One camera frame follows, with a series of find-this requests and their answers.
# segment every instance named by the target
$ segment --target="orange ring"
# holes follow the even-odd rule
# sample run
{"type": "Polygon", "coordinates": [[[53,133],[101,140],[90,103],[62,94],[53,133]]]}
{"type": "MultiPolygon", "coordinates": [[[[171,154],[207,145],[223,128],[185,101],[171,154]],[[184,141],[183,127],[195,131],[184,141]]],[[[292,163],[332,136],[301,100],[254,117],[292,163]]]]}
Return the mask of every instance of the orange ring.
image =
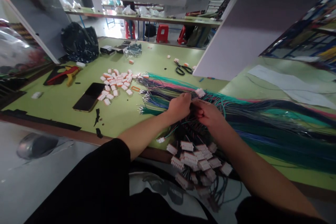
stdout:
{"type": "Polygon", "coordinates": [[[134,90],[134,91],[136,91],[136,92],[139,92],[139,91],[140,91],[140,88],[135,87],[135,86],[131,87],[131,89],[134,90]]]}

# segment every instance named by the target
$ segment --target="wire bundle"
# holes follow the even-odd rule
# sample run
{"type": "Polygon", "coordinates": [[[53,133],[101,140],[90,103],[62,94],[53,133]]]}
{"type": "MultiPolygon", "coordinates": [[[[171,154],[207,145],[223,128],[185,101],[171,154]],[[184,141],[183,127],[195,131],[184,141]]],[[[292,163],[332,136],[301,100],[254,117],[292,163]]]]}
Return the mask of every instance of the wire bundle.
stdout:
{"type": "MultiPolygon", "coordinates": [[[[189,83],[164,78],[150,73],[149,78],[138,78],[140,84],[147,87],[141,90],[144,105],[140,106],[141,114],[158,115],[166,111],[171,99],[183,92],[198,97],[198,88],[189,83]]],[[[205,91],[203,100],[214,104],[224,115],[228,123],[241,138],[256,152],[292,164],[292,168],[304,168],[336,174],[336,121],[335,115],[317,109],[305,107],[288,100],[242,100],[220,93],[205,91]]],[[[192,142],[196,147],[202,142],[209,146],[212,138],[205,126],[190,114],[183,121],[171,126],[165,138],[174,135],[173,145],[177,148],[176,157],[182,153],[179,143],[192,142]]],[[[228,162],[224,154],[217,150],[213,156],[222,163],[228,162]]],[[[220,206],[224,202],[223,195],[226,176],[214,169],[216,175],[222,177],[222,187],[213,182],[207,196],[210,206],[220,206]]],[[[192,169],[187,167],[182,176],[191,181],[192,169]]],[[[203,171],[198,171],[199,178],[203,171]]]]}

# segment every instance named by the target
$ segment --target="black bag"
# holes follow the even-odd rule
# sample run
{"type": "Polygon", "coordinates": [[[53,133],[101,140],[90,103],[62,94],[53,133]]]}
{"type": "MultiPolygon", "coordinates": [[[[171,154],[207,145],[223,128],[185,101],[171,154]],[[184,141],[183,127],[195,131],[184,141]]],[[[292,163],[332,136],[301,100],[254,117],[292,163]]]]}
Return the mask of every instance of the black bag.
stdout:
{"type": "Polygon", "coordinates": [[[90,63],[99,55],[98,39],[92,26],[82,28],[72,22],[62,29],[61,42],[70,61],[90,63]]]}
{"type": "Polygon", "coordinates": [[[146,37],[154,37],[155,35],[156,35],[156,27],[152,24],[146,24],[145,36],[146,37]]]}

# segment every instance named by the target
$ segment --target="scissors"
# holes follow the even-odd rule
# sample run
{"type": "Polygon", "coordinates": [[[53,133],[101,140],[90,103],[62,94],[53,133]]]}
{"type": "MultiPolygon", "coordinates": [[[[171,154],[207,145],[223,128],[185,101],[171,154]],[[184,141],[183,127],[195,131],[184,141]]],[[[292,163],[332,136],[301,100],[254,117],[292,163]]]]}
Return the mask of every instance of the scissors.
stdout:
{"type": "Polygon", "coordinates": [[[192,74],[194,72],[190,67],[180,65],[176,61],[174,61],[174,62],[177,65],[177,68],[175,69],[175,72],[177,72],[179,75],[185,75],[186,74],[181,68],[183,68],[188,74],[192,74]]]}

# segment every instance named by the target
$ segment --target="person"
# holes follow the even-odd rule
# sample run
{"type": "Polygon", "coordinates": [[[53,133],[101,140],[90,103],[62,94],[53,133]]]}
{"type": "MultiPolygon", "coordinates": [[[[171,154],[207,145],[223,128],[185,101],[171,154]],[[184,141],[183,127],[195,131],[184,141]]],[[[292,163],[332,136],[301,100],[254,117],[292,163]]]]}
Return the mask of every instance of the person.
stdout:
{"type": "Polygon", "coordinates": [[[238,136],[216,106],[191,101],[189,93],[85,156],[26,223],[216,223],[170,175],[152,172],[151,166],[132,167],[153,138],[189,115],[191,103],[251,192],[238,206],[238,223],[325,223],[307,198],[238,136]]]}

